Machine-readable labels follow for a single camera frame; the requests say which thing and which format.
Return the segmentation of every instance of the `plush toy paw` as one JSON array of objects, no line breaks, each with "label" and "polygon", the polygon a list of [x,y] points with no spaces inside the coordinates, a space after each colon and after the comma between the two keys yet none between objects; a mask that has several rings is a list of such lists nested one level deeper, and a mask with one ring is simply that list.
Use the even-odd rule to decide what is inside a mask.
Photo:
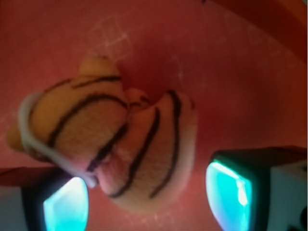
[{"label": "plush toy paw", "polygon": [[[122,90],[119,71],[106,57],[87,58],[77,78],[45,90],[29,127],[37,140],[95,174],[128,211],[151,213],[175,201],[192,171],[197,115],[191,99],[170,90],[150,105],[143,91]],[[24,150],[17,123],[8,144]],[[44,153],[31,155],[48,160]]]}]

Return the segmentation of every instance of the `black stripe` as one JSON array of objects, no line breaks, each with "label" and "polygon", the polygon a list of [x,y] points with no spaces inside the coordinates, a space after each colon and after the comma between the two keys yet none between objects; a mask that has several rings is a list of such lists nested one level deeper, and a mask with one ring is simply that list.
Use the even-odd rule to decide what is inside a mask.
[{"label": "black stripe", "polygon": [[154,198],[171,180],[173,172],[175,170],[175,166],[177,164],[179,158],[179,147],[180,147],[180,133],[179,133],[179,117],[181,114],[181,102],[175,93],[175,91],[170,90],[168,94],[171,96],[173,101],[173,117],[174,117],[174,148],[170,169],[168,170],[167,175],[163,179],[163,181],[153,190],[150,194],[150,198]]},{"label": "black stripe", "polygon": [[99,82],[115,82],[115,81],[121,81],[121,77],[120,76],[103,76],[103,77],[99,77],[84,83],[79,83],[77,85],[72,86],[72,89],[76,89],[76,88],[81,88],[81,87],[85,87],[87,85],[90,84],[94,84],[94,83],[99,83]]},{"label": "black stripe", "polygon": [[114,137],[112,137],[111,140],[99,150],[96,157],[90,162],[87,171],[93,172],[98,167],[98,165],[101,164],[102,160],[104,160],[105,157],[111,152],[113,145],[125,135],[127,130],[127,124],[124,124],[122,127],[120,127]]},{"label": "black stripe", "polygon": [[136,158],[134,159],[133,163],[129,167],[128,181],[125,183],[125,185],[122,188],[120,188],[120,190],[118,190],[114,194],[110,194],[109,197],[117,198],[117,197],[121,196],[123,193],[125,193],[125,191],[127,191],[131,187],[133,180],[135,178],[136,172],[138,171],[138,168],[139,168],[146,152],[148,151],[148,148],[149,148],[155,134],[157,133],[159,123],[160,123],[160,111],[157,108],[155,108],[155,118],[154,118],[154,121],[152,123],[152,126],[151,126],[151,128],[150,128],[150,130],[149,130],[149,132],[146,136],[146,139],[144,141],[142,148],[140,149],[140,151],[138,152],[138,154],[137,154]]},{"label": "black stripe", "polygon": [[141,97],[140,97],[140,100],[141,100],[141,101],[144,101],[144,102],[146,102],[146,103],[150,103],[149,99],[146,98],[145,96],[141,96]]},{"label": "black stripe", "polygon": [[141,105],[138,102],[133,102],[129,104],[129,107],[134,107],[134,106],[140,107]]},{"label": "black stripe", "polygon": [[64,116],[62,116],[55,127],[54,131],[49,135],[48,139],[48,146],[49,147],[54,147],[55,142],[57,140],[57,137],[59,134],[62,132],[63,128],[65,127],[66,123],[73,117],[75,116],[80,110],[84,109],[86,106],[92,103],[96,103],[98,101],[102,100],[110,100],[114,101],[118,104],[120,104],[122,107],[127,109],[127,105],[124,101],[119,99],[118,97],[114,95],[107,95],[107,94],[92,94],[88,95],[85,99],[82,101],[78,102],[71,110],[69,110]]},{"label": "black stripe", "polygon": [[52,85],[51,87],[49,87],[49,88],[47,88],[46,90],[45,90],[45,93],[47,93],[47,92],[49,92],[49,91],[51,91],[51,90],[53,90],[53,89],[55,89],[55,88],[57,88],[57,87],[59,87],[59,86],[62,86],[62,85],[64,85],[64,84],[66,84],[66,83],[69,83],[69,82],[71,82],[72,81],[72,79],[65,79],[65,80],[63,80],[63,81],[61,81],[61,82],[58,82],[58,83],[56,83],[55,85]]}]

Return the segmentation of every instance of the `white cord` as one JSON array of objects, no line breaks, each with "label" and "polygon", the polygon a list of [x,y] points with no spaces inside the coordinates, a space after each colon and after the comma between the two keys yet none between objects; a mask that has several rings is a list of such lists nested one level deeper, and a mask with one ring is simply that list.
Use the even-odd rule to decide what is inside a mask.
[{"label": "white cord", "polygon": [[27,96],[20,105],[18,112],[18,123],[20,129],[20,135],[22,144],[27,153],[32,152],[32,150],[38,151],[40,154],[48,157],[53,161],[58,167],[66,171],[75,177],[82,178],[88,187],[94,188],[97,185],[97,179],[90,173],[82,171],[76,168],[68,159],[64,158],[54,149],[48,147],[42,142],[38,141],[31,133],[29,129],[29,116],[33,105],[41,97],[42,93],[34,93]]}]

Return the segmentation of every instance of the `tiger plush toy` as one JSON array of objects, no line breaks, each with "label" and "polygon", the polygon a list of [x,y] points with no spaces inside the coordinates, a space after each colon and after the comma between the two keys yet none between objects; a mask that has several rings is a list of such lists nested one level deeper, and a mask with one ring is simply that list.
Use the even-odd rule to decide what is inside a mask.
[{"label": "tiger plush toy", "polygon": [[[137,89],[122,90],[116,65],[86,58],[77,78],[46,89],[28,120],[34,137],[78,169],[94,174],[121,208],[152,213],[174,202],[193,167],[197,113],[185,94],[169,90],[150,105]],[[8,144],[24,152],[20,124]],[[31,147],[39,161],[51,161]]]}]

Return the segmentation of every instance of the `red plastic container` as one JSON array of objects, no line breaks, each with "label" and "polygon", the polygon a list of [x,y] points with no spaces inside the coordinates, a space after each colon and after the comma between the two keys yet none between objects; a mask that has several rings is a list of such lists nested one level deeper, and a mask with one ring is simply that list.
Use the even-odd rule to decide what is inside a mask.
[{"label": "red plastic container", "polygon": [[219,230],[205,193],[218,149],[307,147],[307,7],[300,0],[0,2],[0,167],[41,166],[5,140],[21,100],[77,74],[88,54],[116,60],[124,87],[152,102],[182,90],[199,110],[194,171],[177,203],[129,214],[99,188],[88,230]]}]

